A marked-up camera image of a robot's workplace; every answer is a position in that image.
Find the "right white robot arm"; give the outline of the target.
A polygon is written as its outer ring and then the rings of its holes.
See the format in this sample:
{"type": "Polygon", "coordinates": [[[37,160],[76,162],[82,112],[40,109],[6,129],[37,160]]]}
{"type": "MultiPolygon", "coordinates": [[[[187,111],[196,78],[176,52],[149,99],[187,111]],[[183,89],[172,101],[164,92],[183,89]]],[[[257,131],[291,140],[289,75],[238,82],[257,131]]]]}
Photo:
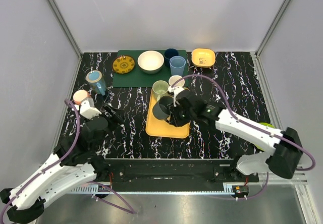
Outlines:
{"type": "Polygon", "coordinates": [[[168,123],[181,127],[195,121],[203,127],[215,128],[242,138],[261,150],[261,153],[243,155],[235,159],[229,176],[240,182],[247,175],[271,171],[275,175],[291,179],[302,156],[301,142],[296,130],[280,130],[261,125],[228,108],[212,105],[183,87],[169,87],[173,103],[168,104],[168,123]]]}

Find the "grey faceted mug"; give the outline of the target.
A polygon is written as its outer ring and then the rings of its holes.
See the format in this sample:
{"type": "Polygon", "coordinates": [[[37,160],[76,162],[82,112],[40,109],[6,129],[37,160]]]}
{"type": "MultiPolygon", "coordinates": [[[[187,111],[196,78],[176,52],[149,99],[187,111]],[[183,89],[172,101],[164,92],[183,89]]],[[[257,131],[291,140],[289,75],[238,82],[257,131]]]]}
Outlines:
{"type": "Polygon", "coordinates": [[[171,76],[168,80],[168,83],[169,83],[169,86],[172,88],[185,86],[185,80],[182,79],[182,76],[180,76],[180,75],[171,76]]]}

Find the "sage green mug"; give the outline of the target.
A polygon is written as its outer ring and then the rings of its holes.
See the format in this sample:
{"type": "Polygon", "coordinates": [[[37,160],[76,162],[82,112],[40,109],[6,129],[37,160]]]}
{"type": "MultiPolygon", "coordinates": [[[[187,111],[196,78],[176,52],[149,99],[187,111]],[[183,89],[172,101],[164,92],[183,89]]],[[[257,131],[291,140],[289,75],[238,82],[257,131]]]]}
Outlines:
{"type": "Polygon", "coordinates": [[[163,80],[154,82],[152,86],[152,95],[156,101],[159,101],[163,96],[168,96],[168,83],[163,80]]]}

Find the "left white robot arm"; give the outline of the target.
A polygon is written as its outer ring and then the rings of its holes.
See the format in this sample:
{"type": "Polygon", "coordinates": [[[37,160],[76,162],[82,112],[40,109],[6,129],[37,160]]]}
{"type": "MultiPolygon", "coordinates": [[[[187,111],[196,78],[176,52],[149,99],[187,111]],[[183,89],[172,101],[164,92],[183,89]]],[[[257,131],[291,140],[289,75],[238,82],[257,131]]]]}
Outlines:
{"type": "Polygon", "coordinates": [[[7,215],[13,223],[31,223],[54,201],[81,184],[110,178],[110,167],[97,151],[106,135],[125,123],[124,112],[109,104],[101,110],[87,101],[65,104],[75,112],[76,134],[63,139],[45,163],[25,182],[1,191],[7,215]]]}

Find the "dark teal mug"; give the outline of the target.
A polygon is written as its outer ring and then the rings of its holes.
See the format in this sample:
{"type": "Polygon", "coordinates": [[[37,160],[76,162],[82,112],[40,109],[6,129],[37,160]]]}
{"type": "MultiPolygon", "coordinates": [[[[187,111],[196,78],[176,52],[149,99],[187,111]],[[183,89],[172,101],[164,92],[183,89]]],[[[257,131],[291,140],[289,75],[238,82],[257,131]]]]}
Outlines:
{"type": "Polygon", "coordinates": [[[161,97],[152,109],[153,116],[158,120],[166,120],[170,116],[169,105],[173,103],[173,98],[170,96],[161,97]]]}

